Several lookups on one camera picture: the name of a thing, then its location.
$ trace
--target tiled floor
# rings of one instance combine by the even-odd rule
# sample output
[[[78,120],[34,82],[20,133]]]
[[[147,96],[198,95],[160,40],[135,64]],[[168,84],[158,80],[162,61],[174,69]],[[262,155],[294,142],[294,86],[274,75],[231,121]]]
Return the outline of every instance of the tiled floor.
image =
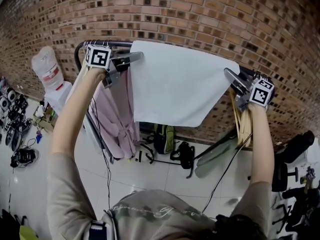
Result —
[[[37,103],[30,101],[26,115],[30,117]],[[27,140],[36,136],[36,128],[32,127]],[[41,239],[50,239],[47,204],[47,157],[50,152],[52,134],[43,133],[39,144],[33,148],[39,151],[39,158],[35,164],[24,169],[10,167],[12,151],[5,145],[2,137],[0,145],[0,208],[8,210],[9,197],[10,212],[20,217],[26,215],[30,226]],[[196,155],[208,146],[193,144]],[[159,157],[169,160],[169,155]],[[205,214],[214,218],[217,214],[229,216],[239,199],[249,185],[247,177],[251,171],[252,153],[240,152],[232,162],[228,172],[216,189]],[[218,163],[214,170],[205,178],[186,179],[189,170],[177,165],[154,162],[136,162],[134,159],[115,161],[110,165],[110,205],[113,206],[121,198],[133,190],[161,189],[177,195],[191,206],[202,211],[212,189],[215,187],[223,171],[227,167],[230,157]],[[76,143],[75,161],[79,168],[83,185],[94,207],[96,216],[100,219],[103,210],[108,209],[107,169],[102,154],[95,151],[94,146],[82,130]]]

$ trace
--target hanging clothes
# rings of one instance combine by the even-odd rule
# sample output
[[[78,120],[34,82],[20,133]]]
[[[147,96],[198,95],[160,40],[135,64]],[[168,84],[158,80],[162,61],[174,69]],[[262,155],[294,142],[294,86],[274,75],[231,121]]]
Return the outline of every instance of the hanging clothes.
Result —
[[[89,114],[113,157],[131,158],[140,140],[139,123],[134,122],[130,69],[111,88],[100,83],[93,95]]]

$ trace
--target white towel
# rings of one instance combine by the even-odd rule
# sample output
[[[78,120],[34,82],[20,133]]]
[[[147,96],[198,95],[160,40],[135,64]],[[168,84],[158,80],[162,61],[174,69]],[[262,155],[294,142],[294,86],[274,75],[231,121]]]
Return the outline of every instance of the white towel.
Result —
[[[197,127],[230,86],[224,69],[239,65],[206,52],[169,44],[134,41],[131,63],[134,121]]]

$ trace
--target brick wall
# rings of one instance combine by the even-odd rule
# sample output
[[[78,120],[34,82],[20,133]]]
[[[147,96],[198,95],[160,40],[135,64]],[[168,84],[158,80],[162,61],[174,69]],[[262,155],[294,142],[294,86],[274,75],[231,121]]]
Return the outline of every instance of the brick wall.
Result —
[[[0,16],[0,72],[27,95],[44,94],[31,58],[45,45],[73,82],[81,41],[148,39],[218,54],[271,76],[273,141],[307,129],[319,133],[317,0],[5,0]],[[233,124],[226,93],[201,126],[178,132],[215,141]]]

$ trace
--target person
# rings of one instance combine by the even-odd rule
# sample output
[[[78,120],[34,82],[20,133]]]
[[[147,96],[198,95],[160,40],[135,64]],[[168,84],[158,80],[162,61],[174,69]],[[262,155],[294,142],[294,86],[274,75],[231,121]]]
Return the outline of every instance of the person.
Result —
[[[253,123],[251,181],[230,218],[219,216],[215,222],[171,193],[146,190],[124,197],[96,221],[75,163],[75,145],[87,108],[104,78],[104,69],[88,71],[53,131],[47,197],[53,239],[238,239],[241,235],[266,239],[274,150],[265,108],[256,104],[249,104]]]

